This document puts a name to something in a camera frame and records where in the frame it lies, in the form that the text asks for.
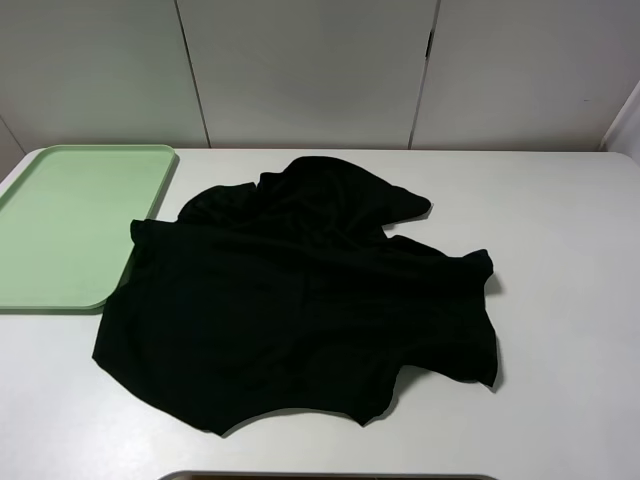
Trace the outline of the black short sleeve shirt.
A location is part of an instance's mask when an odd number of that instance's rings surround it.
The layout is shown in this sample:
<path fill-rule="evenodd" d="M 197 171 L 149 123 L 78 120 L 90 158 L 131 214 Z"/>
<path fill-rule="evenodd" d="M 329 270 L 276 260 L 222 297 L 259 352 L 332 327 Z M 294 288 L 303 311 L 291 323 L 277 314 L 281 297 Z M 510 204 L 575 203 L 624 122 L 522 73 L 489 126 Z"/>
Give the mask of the black short sleeve shirt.
<path fill-rule="evenodd" d="M 217 435 L 283 409 L 366 425 L 406 366 L 492 386 L 487 251 L 450 257 L 384 231 L 431 207 L 356 165 L 305 156 L 209 188 L 172 222 L 133 221 L 129 277 L 104 305 L 94 361 Z"/>

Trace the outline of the light green plastic tray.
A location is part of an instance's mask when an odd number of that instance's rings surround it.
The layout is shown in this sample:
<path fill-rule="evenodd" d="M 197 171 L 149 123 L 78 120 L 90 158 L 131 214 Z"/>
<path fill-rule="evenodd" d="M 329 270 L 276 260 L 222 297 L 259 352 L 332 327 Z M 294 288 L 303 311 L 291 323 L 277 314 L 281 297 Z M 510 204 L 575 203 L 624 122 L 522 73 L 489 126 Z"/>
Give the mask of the light green plastic tray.
<path fill-rule="evenodd" d="M 1 308 L 87 311 L 120 283 L 129 228 L 160 201 L 177 156 L 166 145 L 40 151 L 1 195 Z"/>

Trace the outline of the black door hinge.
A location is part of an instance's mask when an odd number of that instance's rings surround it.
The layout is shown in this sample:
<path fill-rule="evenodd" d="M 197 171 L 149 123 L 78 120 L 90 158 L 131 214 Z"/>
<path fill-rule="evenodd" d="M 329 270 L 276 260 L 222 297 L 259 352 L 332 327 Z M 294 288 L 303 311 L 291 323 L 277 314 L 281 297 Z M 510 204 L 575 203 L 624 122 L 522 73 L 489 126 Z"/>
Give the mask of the black door hinge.
<path fill-rule="evenodd" d="M 434 40 L 434 35 L 435 35 L 435 31 L 434 31 L 434 29 L 431 29 L 431 31 L 429 32 L 427 47 L 426 47 L 426 51 L 425 51 L 425 60 L 428 60 L 429 57 L 430 57 L 430 53 L 431 53 L 431 49 L 432 49 L 432 45 L 433 45 L 433 40 Z"/>

